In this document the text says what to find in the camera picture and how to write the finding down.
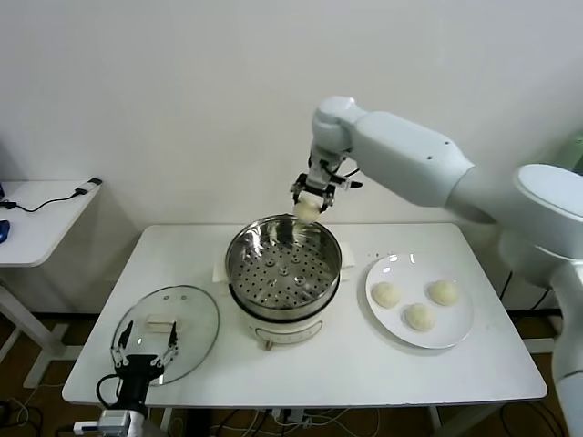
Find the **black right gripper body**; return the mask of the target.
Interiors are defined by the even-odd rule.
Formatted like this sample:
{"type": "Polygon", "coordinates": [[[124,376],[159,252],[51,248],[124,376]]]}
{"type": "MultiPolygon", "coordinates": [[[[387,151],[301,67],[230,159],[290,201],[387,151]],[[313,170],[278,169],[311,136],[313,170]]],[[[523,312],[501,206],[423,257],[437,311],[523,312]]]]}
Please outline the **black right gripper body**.
{"type": "Polygon", "coordinates": [[[310,154],[308,170],[299,176],[303,190],[325,191],[328,187],[345,188],[346,177],[338,173],[345,158],[310,154]]]}

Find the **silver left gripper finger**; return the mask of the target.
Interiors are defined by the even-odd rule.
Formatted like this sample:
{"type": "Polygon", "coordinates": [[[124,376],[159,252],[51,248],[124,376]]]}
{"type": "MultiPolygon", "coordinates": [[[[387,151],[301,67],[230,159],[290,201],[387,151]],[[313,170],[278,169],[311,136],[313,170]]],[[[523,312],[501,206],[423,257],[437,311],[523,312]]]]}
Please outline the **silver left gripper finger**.
{"type": "Polygon", "coordinates": [[[132,329],[133,321],[131,320],[126,328],[119,333],[110,347],[110,354],[115,369],[120,369],[129,365],[131,355],[127,353],[127,346],[132,329]]]}
{"type": "Polygon", "coordinates": [[[155,360],[152,361],[152,365],[157,368],[166,368],[176,358],[178,353],[179,345],[177,334],[177,322],[174,321],[172,324],[171,331],[169,333],[167,348],[155,360]]]}

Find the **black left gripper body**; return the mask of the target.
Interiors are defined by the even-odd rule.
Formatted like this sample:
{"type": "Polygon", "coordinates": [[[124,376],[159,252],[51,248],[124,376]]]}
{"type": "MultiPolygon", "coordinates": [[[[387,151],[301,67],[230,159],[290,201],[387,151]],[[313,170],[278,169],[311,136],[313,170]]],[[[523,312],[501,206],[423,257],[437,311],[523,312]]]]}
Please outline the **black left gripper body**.
{"type": "Polygon", "coordinates": [[[121,388],[118,408],[122,410],[146,410],[149,385],[159,377],[159,366],[153,354],[132,354],[128,364],[118,368],[121,388]]]}

